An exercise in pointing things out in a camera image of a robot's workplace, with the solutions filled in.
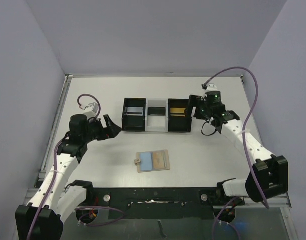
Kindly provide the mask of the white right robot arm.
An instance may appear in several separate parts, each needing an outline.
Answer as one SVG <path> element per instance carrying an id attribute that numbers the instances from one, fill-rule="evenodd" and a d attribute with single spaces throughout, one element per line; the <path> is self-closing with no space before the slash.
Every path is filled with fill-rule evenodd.
<path id="1" fill-rule="evenodd" d="M 248 197 L 267 206 L 269 199 L 288 191 L 289 164 L 286 158 L 267 150 L 246 129 L 245 122 L 234 111 L 226 109 L 220 91 L 209 91 L 204 96 L 190 95 L 185 115 L 204 120 L 246 156 L 250 168 L 247 179 L 221 182 L 222 188 L 215 192 L 220 204 L 226 205 L 234 197 Z"/>

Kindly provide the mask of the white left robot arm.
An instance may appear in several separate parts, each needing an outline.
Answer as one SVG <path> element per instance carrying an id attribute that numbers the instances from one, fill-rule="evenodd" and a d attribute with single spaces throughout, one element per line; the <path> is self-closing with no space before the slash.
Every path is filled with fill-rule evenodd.
<path id="1" fill-rule="evenodd" d="M 53 166 L 46 175 L 37 193 L 26 205 L 15 212 L 18 238 L 20 240 L 59 240 L 64 223 L 79 204 L 93 203 L 93 184 L 83 181 L 73 188 L 72 193 L 62 197 L 69 178 L 81 163 L 92 141 L 116 138 L 123 130 L 108 115 L 101 120 L 85 114 L 70 118 L 69 131 L 54 149 Z"/>

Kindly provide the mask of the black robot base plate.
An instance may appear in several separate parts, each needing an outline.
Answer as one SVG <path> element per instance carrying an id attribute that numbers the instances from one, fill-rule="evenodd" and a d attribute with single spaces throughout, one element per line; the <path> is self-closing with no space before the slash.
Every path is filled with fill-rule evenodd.
<path id="1" fill-rule="evenodd" d="M 217 187 L 95 188 L 80 206 L 109 207 L 110 220 L 212 220 L 214 208 L 230 200 Z"/>

